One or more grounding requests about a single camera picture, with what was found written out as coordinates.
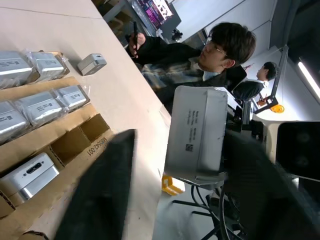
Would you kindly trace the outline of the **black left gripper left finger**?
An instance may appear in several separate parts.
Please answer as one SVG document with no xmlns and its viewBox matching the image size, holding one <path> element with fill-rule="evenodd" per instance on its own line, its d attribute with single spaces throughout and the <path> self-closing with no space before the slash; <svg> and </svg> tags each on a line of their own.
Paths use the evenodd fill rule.
<svg viewBox="0 0 320 240">
<path fill-rule="evenodd" d="M 122 240 L 136 131 L 116 134 L 81 176 L 54 240 Z"/>
</svg>

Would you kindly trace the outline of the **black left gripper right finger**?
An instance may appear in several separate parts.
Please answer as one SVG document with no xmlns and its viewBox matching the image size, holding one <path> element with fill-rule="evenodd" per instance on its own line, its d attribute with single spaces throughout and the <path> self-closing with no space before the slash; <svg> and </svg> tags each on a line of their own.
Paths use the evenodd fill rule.
<svg viewBox="0 0 320 240">
<path fill-rule="evenodd" d="M 320 207 L 271 162 L 258 141 L 228 130 L 224 158 L 224 189 L 240 203 L 240 223 L 248 240 L 320 240 Z"/>
</svg>

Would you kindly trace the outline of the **silver camera with label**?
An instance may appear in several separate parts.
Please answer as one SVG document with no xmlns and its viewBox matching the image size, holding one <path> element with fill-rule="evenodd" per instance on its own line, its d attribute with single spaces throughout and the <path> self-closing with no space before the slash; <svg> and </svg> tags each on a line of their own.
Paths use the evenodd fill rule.
<svg viewBox="0 0 320 240">
<path fill-rule="evenodd" d="M 195 185 L 213 185 L 221 171 L 228 94 L 214 87 L 179 86 L 174 92 L 164 172 Z"/>
</svg>

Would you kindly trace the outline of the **cardboard divider tray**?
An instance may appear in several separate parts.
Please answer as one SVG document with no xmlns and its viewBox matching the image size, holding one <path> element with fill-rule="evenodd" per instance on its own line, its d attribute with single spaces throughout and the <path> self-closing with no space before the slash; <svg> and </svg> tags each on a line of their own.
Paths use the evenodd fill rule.
<svg viewBox="0 0 320 240">
<path fill-rule="evenodd" d="M 46 153 L 59 174 L 29 200 L 0 186 L 0 240 L 19 240 L 105 150 L 113 132 L 91 103 L 0 146 L 0 176 Z"/>
</svg>

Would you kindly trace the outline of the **man's bare hand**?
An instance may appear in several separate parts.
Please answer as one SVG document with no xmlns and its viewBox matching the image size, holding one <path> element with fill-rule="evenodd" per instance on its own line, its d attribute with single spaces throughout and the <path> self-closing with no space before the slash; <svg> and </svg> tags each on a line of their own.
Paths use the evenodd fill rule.
<svg viewBox="0 0 320 240">
<path fill-rule="evenodd" d="M 129 38 L 128 48 L 130 53 L 135 56 L 139 48 L 145 43 L 146 37 L 143 33 L 132 33 Z"/>
</svg>

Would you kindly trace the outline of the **black box with round lenses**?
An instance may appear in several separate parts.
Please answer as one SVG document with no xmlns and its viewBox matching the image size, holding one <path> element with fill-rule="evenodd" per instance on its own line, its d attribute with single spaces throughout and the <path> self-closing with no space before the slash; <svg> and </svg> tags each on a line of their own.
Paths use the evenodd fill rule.
<svg viewBox="0 0 320 240">
<path fill-rule="evenodd" d="M 292 175 L 320 182 L 320 121 L 281 123 L 275 161 Z"/>
</svg>

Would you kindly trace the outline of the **yellow plastic block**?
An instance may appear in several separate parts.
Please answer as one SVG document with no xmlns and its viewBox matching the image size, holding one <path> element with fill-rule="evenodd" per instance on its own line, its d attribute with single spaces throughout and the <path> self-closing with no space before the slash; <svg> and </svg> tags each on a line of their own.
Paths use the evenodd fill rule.
<svg viewBox="0 0 320 240">
<path fill-rule="evenodd" d="M 181 180 L 164 174 L 161 180 L 161 189 L 170 196 L 177 196 L 186 191 L 185 183 Z"/>
</svg>

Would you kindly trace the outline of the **seated person in dark top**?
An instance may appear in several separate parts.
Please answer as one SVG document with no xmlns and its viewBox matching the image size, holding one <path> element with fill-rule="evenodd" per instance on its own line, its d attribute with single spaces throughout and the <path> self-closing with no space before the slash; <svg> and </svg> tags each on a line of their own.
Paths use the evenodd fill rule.
<svg viewBox="0 0 320 240">
<path fill-rule="evenodd" d="M 245 78 L 233 90 L 233 95 L 237 100 L 249 101 L 255 98 L 264 88 L 269 86 L 271 80 L 275 79 L 279 73 L 278 65 L 275 62 L 265 62 L 257 72 L 256 79 Z"/>
</svg>

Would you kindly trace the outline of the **black office chair back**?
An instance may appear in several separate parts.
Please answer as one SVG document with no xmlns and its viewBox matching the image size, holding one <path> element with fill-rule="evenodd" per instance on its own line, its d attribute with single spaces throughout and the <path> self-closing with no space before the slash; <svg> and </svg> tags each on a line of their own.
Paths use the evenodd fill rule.
<svg viewBox="0 0 320 240">
<path fill-rule="evenodd" d="M 228 68 L 226 70 L 226 89 L 232 92 L 246 77 L 247 73 L 241 65 Z"/>
</svg>

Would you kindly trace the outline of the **long white light strip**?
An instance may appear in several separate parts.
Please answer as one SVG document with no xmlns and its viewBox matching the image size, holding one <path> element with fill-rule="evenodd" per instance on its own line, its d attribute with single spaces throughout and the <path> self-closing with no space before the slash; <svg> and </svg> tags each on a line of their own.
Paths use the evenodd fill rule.
<svg viewBox="0 0 320 240">
<path fill-rule="evenodd" d="M 320 101 L 320 85 L 317 83 L 317 81 L 313 78 L 312 74 L 309 72 L 308 68 L 304 64 L 303 60 L 299 58 L 298 61 L 298 67 L 302 74 L 304 75 L 305 79 L 307 80 L 309 86 L 311 87 L 313 93 Z"/>
</svg>

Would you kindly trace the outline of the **man with glasses, dark jacket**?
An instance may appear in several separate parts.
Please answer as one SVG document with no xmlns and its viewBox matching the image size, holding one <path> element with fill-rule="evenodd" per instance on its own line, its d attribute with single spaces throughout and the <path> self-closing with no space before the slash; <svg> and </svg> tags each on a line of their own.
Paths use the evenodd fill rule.
<svg viewBox="0 0 320 240">
<path fill-rule="evenodd" d="M 253 32 L 231 22 L 214 26 L 203 49 L 144 36 L 145 43 L 136 55 L 131 54 L 129 46 L 126 51 L 169 113 L 177 87 L 226 89 L 227 69 L 242 66 L 256 49 Z"/>
</svg>

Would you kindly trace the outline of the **computer monitor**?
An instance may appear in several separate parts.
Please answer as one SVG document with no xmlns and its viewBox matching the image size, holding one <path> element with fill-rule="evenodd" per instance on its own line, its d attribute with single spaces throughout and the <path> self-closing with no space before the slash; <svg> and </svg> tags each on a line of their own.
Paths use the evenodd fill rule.
<svg viewBox="0 0 320 240">
<path fill-rule="evenodd" d="M 176 9 L 166 0 L 132 0 L 131 7 L 147 29 L 172 32 L 181 22 Z"/>
</svg>

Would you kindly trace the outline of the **black angular metal frame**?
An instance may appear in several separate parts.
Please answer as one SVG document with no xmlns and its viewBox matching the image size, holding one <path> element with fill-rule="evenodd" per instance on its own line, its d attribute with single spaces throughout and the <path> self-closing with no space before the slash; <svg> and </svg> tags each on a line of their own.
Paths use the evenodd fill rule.
<svg viewBox="0 0 320 240">
<path fill-rule="evenodd" d="M 281 57 L 278 64 L 279 72 L 274 79 L 271 93 L 269 96 L 264 97 L 265 104 L 263 106 L 258 106 L 257 111 L 262 112 L 279 104 L 276 94 L 277 94 L 280 80 L 285 76 L 285 73 L 286 73 L 288 56 L 289 56 L 289 47 L 287 45 L 284 45 L 280 49 L 280 51 L 281 51 Z"/>
</svg>

